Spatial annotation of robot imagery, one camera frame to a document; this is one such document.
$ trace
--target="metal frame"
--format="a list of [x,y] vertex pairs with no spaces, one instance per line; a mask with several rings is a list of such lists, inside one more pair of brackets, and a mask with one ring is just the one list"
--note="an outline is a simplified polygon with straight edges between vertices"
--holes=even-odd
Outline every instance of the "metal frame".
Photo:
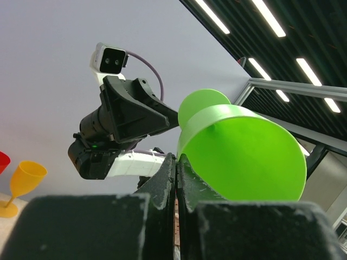
[[297,83],[289,81],[250,78],[245,86],[244,91],[237,97],[235,105],[242,105],[254,87],[282,90],[283,92],[313,96],[316,98],[331,98],[334,100],[347,102],[347,88],[331,87],[331,86],[314,86],[312,84]]
[[312,175],[320,162],[327,155],[328,150],[324,144],[317,144],[310,155],[306,158],[307,175],[306,180]]
[[307,137],[307,136],[304,136],[304,135],[301,135],[301,134],[297,134],[297,133],[292,132],[292,131],[289,131],[289,132],[290,132],[294,137],[296,137],[296,138],[299,138],[299,139],[304,140],[304,141],[306,141],[306,142],[310,142],[310,143],[312,143],[312,144],[314,144],[314,145],[320,145],[320,144],[322,144],[322,145],[324,145],[325,148],[326,148],[327,150],[329,150],[330,152],[338,153],[338,154],[340,154],[340,155],[342,155],[342,156],[347,157],[347,151],[341,150],[341,149],[336,148],[336,147],[333,147],[333,146],[331,146],[331,145],[327,145],[327,144],[325,144],[325,143],[323,143],[323,142],[317,141],[317,140],[315,140],[315,139],[311,139],[311,138],[309,138],[309,137]]

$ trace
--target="fluorescent light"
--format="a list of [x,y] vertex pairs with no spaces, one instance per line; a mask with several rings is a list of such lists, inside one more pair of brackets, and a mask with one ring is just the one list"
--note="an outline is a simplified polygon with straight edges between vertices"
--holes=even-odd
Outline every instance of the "fluorescent light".
[[298,144],[299,144],[300,149],[303,152],[303,154],[306,155],[306,156],[309,156],[310,153],[306,149],[304,149],[304,147],[299,142],[298,142]]
[[283,99],[283,101],[289,102],[289,98],[283,93],[282,90],[277,89],[276,93]]
[[249,62],[254,66],[254,68],[260,73],[260,75],[263,76],[263,78],[265,80],[271,80],[271,78],[269,77],[269,75],[267,75],[267,73],[265,72],[265,70],[263,70],[260,65],[255,61],[255,59],[253,58],[249,58],[248,59]]
[[300,67],[304,71],[304,73],[307,75],[307,77],[311,80],[312,84],[315,86],[321,86],[322,83],[319,81],[309,64],[305,61],[304,58],[297,58],[297,62],[299,63]]
[[225,34],[230,34],[228,28],[223,24],[223,22],[216,16],[216,14],[208,7],[208,5],[203,0],[195,0],[195,2],[200,5],[200,7],[206,12],[206,14],[215,22],[215,24],[223,31]]
[[286,33],[283,31],[282,27],[277,22],[275,17],[272,15],[272,13],[270,12],[266,4],[262,0],[252,0],[252,2],[255,4],[255,6],[260,11],[260,13],[263,15],[266,22],[270,25],[270,27],[275,32],[277,37],[285,37]]
[[328,97],[326,97],[324,100],[333,112],[335,113],[341,112],[341,110],[338,108],[338,106],[332,99],[329,99]]

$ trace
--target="yellow plastic glass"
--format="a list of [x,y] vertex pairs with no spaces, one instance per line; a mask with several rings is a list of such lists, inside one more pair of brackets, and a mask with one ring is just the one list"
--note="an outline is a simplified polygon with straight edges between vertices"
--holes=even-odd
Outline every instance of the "yellow plastic glass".
[[46,168],[37,162],[21,161],[11,178],[11,199],[0,201],[0,217],[11,218],[17,215],[18,208],[12,203],[13,200],[33,191],[46,175]]

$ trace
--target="ceiling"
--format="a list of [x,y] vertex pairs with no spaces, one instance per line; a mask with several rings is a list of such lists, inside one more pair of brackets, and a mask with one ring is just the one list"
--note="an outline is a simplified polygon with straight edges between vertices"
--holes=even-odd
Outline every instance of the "ceiling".
[[335,101],[341,113],[334,113],[318,97],[286,93],[283,102],[276,91],[254,88],[242,104],[252,111],[347,141],[347,103]]
[[[255,58],[273,80],[311,83],[296,63],[296,58],[305,58],[323,85],[347,87],[347,1],[263,0],[286,33],[281,38],[251,0],[204,1],[230,34],[195,1],[181,0],[236,59]],[[249,62],[245,70],[262,77]]]
[[[67,155],[80,120],[100,105],[88,67],[98,42],[151,62],[164,82],[164,102],[174,109],[201,88],[218,89],[233,101],[249,79],[178,0],[3,0],[0,33],[0,150],[12,159],[0,175],[0,192],[10,194],[10,178],[21,160],[37,161],[49,172],[25,200],[136,189],[136,177],[84,180]],[[147,78],[158,94],[155,76],[137,60],[130,58],[123,73],[127,79]],[[175,153],[178,135],[175,128],[138,147]]]
[[[347,87],[346,0],[263,0],[285,37],[277,37],[253,3],[260,1],[204,1],[230,34],[215,25],[198,0],[181,0],[236,59],[254,58],[271,80],[311,83],[296,60],[305,59],[321,84]],[[245,70],[252,77],[264,77],[251,62],[246,63]],[[346,103],[335,101],[340,109],[340,113],[335,113],[324,99],[285,95],[289,102],[284,102],[273,90],[256,88],[242,106],[347,141]]]

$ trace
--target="green cup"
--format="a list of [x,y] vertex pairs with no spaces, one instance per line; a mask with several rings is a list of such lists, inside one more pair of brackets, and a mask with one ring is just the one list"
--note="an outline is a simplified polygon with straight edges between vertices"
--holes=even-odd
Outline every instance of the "green cup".
[[299,200],[306,160],[284,128],[222,93],[201,89],[178,111],[177,157],[186,154],[194,171],[230,200]]

